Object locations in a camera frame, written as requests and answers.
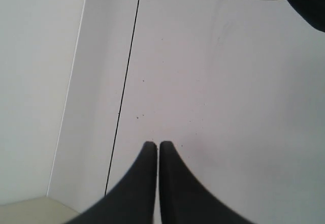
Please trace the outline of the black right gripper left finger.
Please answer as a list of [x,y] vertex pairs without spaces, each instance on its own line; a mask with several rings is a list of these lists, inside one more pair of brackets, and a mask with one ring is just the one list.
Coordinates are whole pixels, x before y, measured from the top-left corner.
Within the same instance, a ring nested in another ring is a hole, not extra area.
[[123,178],[105,197],[68,223],[153,223],[157,146],[145,142]]

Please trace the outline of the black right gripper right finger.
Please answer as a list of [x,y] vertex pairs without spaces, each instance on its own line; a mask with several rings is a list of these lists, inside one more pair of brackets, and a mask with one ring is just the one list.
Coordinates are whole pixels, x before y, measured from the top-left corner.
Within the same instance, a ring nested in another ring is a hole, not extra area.
[[244,222],[196,179],[169,141],[159,146],[159,201],[162,223]]

